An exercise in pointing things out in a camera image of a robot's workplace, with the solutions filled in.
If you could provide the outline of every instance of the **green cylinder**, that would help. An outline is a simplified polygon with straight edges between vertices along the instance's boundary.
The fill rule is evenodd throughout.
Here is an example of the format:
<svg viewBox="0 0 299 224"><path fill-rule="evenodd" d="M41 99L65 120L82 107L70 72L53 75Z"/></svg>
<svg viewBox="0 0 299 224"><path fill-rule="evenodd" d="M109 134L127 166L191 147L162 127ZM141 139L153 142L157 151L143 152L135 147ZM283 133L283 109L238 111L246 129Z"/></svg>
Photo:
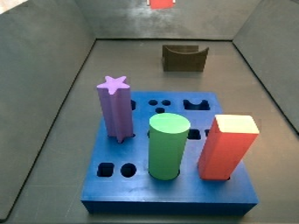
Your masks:
<svg viewBox="0 0 299 224"><path fill-rule="evenodd" d="M175 179L191 123L182 115L162 113L150 119L149 171L161 180Z"/></svg>

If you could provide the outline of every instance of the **red object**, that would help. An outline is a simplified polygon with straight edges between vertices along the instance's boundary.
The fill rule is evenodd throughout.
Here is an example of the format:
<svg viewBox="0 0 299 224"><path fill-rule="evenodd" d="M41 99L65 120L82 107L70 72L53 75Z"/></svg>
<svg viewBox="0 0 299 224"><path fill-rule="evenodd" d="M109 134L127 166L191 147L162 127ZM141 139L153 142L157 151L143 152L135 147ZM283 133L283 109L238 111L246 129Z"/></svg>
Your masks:
<svg viewBox="0 0 299 224"><path fill-rule="evenodd" d="M250 115L215 115L199 159L202 179L230 179L258 134Z"/></svg>
<svg viewBox="0 0 299 224"><path fill-rule="evenodd" d="M151 9L167 9L174 7L174 0L150 0Z"/></svg>

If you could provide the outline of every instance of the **blue base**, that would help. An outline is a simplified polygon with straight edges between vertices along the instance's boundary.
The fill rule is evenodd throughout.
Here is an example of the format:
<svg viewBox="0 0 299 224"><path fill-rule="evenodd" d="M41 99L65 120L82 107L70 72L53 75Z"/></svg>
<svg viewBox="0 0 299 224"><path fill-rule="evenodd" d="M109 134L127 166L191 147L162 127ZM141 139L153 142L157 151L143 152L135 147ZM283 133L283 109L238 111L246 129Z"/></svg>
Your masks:
<svg viewBox="0 0 299 224"><path fill-rule="evenodd" d="M105 120L101 121L81 199L89 212L245 215L258 204L258 196L243 162L229 181L202 180L198 172L198 160L207 139L206 130L211 127L214 116L222 114L217 95L201 92L134 92L133 100L135 137L119 144L114 137L109 137ZM151 106L151 100L157 100L158 105ZM163 100L171 101L171 105L165 106ZM190 106L193 110L185 109L183 100L195 104L207 100L210 110L194 110L197 106ZM170 181L155 179L147 169L149 120L157 114L157 108L187 117L191 129L201 131L201 140L187 140L181 174ZM101 163L115 165L111 177L98 176ZM129 163L137 168L131 178L125 177L121 171ZM102 174L110 176L106 169Z"/></svg>

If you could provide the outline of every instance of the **purple star prism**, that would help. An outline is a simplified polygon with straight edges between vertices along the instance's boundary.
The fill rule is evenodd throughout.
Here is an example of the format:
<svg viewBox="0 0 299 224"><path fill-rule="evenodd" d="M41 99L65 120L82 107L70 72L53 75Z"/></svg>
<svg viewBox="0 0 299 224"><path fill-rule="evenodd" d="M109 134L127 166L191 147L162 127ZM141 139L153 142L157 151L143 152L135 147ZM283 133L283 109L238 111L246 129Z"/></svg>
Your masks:
<svg viewBox="0 0 299 224"><path fill-rule="evenodd" d="M98 85L98 96L107 125L107 135L123 143L126 137L134 136L131 107L131 89L127 77L106 76L107 82Z"/></svg>

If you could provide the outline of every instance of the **arch-shaped block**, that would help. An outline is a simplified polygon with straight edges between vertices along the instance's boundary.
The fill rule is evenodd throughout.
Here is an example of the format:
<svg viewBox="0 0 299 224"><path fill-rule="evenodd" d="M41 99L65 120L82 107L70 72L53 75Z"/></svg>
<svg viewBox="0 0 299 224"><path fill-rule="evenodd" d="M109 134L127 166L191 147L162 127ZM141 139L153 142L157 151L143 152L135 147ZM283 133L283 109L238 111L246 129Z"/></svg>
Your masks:
<svg viewBox="0 0 299 224"><path fill-rule="evenodd" d="M166 72L202 72L210 48L199 51L198 45L163 45Z"/></svg>

